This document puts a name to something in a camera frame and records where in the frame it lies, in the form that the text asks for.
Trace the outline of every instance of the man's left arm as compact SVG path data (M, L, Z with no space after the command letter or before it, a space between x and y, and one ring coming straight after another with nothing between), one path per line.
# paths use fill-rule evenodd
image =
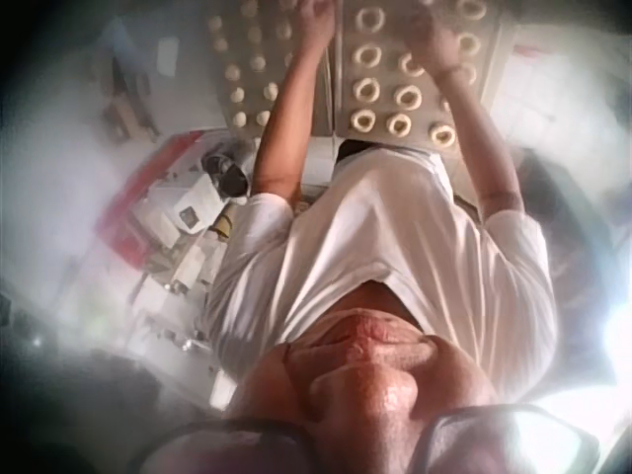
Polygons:
M294 53L259 147L253 195L273 194L293 205L311 135L316 78L335 29L335 0L303 0L297 10L301 41Z

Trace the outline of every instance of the hand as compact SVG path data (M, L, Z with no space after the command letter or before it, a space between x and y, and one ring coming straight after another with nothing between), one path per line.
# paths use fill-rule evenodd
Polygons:
M300 48L319 58L336 29L336 0L301 0L297 9L301 30Z
M428 7L418 4L405 25L404 41L413 59L433 78L460 64L456 35L442 25Z

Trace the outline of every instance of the raw dough ball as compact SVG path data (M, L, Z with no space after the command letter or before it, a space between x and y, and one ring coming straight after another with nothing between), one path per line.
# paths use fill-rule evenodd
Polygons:
M259 44L263 37L264 35L259 27L251 27L250 30L248 30L248 41L253 44Z
M243 112L238 112L233 117L233 125L238 126L239 128L246 126L247 121L248 121L248 118L246 117L246 114L244 114Z
M467 20L480 20L487 13L487 4L483 0L458 0L456 11Z
M354 84L354 97L360 102L372 104L379 99L379 82L374 78L360 79Z
M353 61L366 68L375 67L382 59L382 48L375 44L363 44L354 52Z
M278 85L275 82L271 82L264 87L264 97L269 101L274 102L278 96Z
M285 12L287 10L293 10L298 0L278 0L280 8Z
M260 126L266 126L270 120L270 111L263 111L257 114L257 123Z
M260 54L257 54L250 60L250 67L252 67L255 72L262 72L266 69L266 59Z
M436 146L446 148L456 141L456 132L450 125L435 123L429 130L431 140Z
M461 33L458 36L458 45L465 56L473 56L481 48L481 42L471 33Z
M276 37L280 40L292 38L292 25L288 22L281 23L276 27Z
M384 28L384 10L379 7L362 8L355 15L355 27L362 33L377 33Z
M235 64L230 64L224 72L224 77L229 81L238 81L241 77L241 70Z
M395 90L394 99L405 111L415 111L422 104L422 91L417 86L401 86Z
M452 110L450 109L450 102L448 102L445 97L441 96L439 98L438 104L444 112L452 112Z
M241 5L241 14L246 18L255 18L258 10L259 4L257 0L248 0Z
M233 92L230 93L230 102L234 104L239 104L240 102L244 102L244 97L246 93L241 87L238 87Z
M473 64L470 64L469 62L464 62L463 64L461 64L461 66L463 67L463 70L465 71L465 74L467 75L467 82L468 84L472 85L476 82L476 68L474 67Z
M386 121L386 129L391 135L403 138L411 132L413 123L405 114L395 114Z
M361 109L352 114L352 128L360 133L369 133L375 125L375 112Z
M211 32L218 32L219 30L221 30L221 27L222 27L221 17L210 17L208 19L208 29Z
M213 47L215 48L216 51L224 52L225 50L228 49L228 41L224 38L218 38L213 43Z
M399 58L399 70L411 77L419 77L425 72L422 66L413 61L413 54L410 52L402 54Z

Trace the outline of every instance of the baking tray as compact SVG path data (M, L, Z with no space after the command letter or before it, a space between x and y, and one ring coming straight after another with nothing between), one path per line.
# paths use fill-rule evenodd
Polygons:
M486 2L487 13L478 21L460 18L456 13L456 0L435 0L431 8L451 29L457 33L471 33L478 37L481 47L476 55L465 59L473 64L477 78L471 85L477 97L482 98L488 72L494 59L494 51L501 29L502 5L498 2ZM378 33L364 33L356 28L356 15L362 8L379 7L385 14L385 23ZM444 147L435 145L429 137L429 129L435 123L454 127L451 114L441 106L440 93L428 73L413 78L399 70L399 59L408 52L400 40L398 31L402 17L410 11L411 0L341 0L338 6L339 18L336 33L336 134L342 138L366 140L390 145L437 151L444 155L460 155L458 140ZM379 64L372 68L353 63L354 52L366 43L374 43L382 50ZM358 101L353 94L354 83L362 78L375 78L380 85L380 96L373 104ZM415 85L423 97L421 106L415 111L406 112L399 108L393 96L400 86ZM493 93L487 90L487 96ZM359 109L375 112L376 121L368 133L359 132L351 127L352 114ZM386 129L387 119L396 113L406 114L412 122L411 132L402 138L390 134Z
M253 15L252 5L257 5ZM250 138L262 135L264 128L257 124L257 114L272 111L274 102L264 97L264 88L271 82L281 86L287 72L288 59L296 46L297 31L291 21L293 13L291 0L231 0L215 1L208 6L204 19L208 30L208 46L213 58L213 75L218 102L226 119L227 126L234 132ZM211 18L221 18L221 27L212 24ZM292 27L291 38L280 39L277 28L281 25ZM252 29L261 32L261 42L249 39ZM215 42L224 39L228 48L218 51ZM251 67L251 59L262 55L266 60L264 71L256 72ZM226 68L234 64L240 69L241 77L237 81L225 78ZM230 95L235 88L245 92L240 104L231 102ZM233 123L234 116L243 112L247 124L238 127ZM333 136L333 95L329 59L327 54L320 63L320 72L316 82L312 135Z

